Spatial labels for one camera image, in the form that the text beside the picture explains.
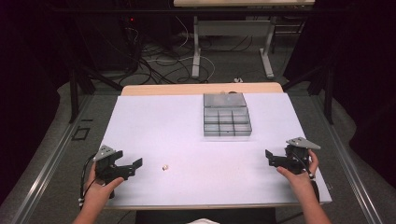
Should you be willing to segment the black equipment with red light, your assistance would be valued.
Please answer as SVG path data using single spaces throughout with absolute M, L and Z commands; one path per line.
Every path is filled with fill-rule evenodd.
M 132 73 L 138 67 L 140 35 L 125 16 L 95 18 L 92 26 L 106 43 L 104 67 Z

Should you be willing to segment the person's dark clothing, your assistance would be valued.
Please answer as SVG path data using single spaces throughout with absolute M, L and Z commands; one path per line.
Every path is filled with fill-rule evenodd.
M 137 211 L 135 224 L 188 224 L 207 218 L 219 224 L 276 224 L 275 208 Z

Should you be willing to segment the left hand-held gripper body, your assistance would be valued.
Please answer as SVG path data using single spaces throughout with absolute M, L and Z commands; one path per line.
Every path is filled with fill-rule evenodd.
M 101 146 L 93 157 L 96 163 L 95 173 L 96 177 L 103 181 L 113 181 L 118 175 L 118 166 L 116 160 L 123 156 L 123 152 L 117 151 L 112 147 Z

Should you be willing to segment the white-legged desk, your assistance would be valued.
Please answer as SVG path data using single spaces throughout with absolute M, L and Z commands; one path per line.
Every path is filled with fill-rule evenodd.
M 174 0 L 175 7 L 187 9 L 295 9 L 296 7 L 312 7 L 316 0 Z M 200 75 L 201 47 L 199 40 L 201 36 L 263 36 L 265 37 L 264 47 L 260 49 L 262 65 L 267 78 L 272 79 L 274 72 L 268 58 L 272 39 L 275 34 L 277 16 L 267 16 L 266 20 L 231 20 L 219 19 L 199 19 L 193 17 L 193 66 L 191 75 Z

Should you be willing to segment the black metal stand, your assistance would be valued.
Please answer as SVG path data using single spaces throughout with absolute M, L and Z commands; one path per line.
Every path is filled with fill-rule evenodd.
M 99 72 L 89 66 L 76 62 L 69 66 L 69 84 L 71 97 L 71 118 L 73 123 L 79 114 L 78 90 L 82 90 L 86 94 L 94 94 L 96 88 L 93 86 L 92 78 L 97 79 L 116 91 L 121 91 L 123 87 L 120 84 L 104 77 Z
M 334 72 L 330 65 L 316 66 L 307 73 L 298 76 L 297 78 L 282 85 L 282 90 L 287 91 L 291 87 L 303 82 L 306 79 L 312 78 L 311 84 L 308 87 L 310 95 L 318 95 L 324 91 L 323 114 L 330 124 L 332 120 L 332 94 L 333 94 L 333 78 Z

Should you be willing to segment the grey clear compartment box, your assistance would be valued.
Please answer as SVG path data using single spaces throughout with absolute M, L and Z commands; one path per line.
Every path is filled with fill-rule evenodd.
M 204 136 L 236 137 L 252 133 L 248 106 L 243 93 L 204 95 Z

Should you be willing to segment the white cloth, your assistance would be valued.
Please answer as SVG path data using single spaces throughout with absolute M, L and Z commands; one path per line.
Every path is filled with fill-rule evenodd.
M 186 224 L 220 224 L 220 223 L 210 220 L 208 218 L 199 218 Z

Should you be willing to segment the person's right hand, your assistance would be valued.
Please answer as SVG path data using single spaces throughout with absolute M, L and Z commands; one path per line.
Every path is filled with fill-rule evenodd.
M 276 170 L 286 177 L 290 182 L 290 186 L 295 190 L 308 190 L 316 189 L 318 187 L 316 183 L 316 171 L 318 169 L 318 157 L 312 149 L 307 150 L 309 159 L 308 167 L 304 168 L 300 174 L 293 174 L 286 168 L 278 166 Z

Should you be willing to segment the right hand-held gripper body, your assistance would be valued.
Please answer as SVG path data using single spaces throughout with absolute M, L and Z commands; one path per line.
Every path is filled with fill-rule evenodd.
M 320 149 L 320 146 L 303 138 L 296 137 L 287 140 L 285 148 L 288 159 L 288 170 L 294 174 L 300 174 L 304 168 L 308 167 L 308 149 Z

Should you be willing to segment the person's left hand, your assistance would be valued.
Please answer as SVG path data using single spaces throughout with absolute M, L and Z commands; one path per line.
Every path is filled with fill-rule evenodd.
M 122 177 L 117 177 L 110 183 L 105 184 L 102 180 L 96 177 L 95 168 L 96 163 L 92 165 L 88 177 L 86 192 L 84 194 L 85 206 L 104 206 L 108 201 L 111 192 L 124 181 Z

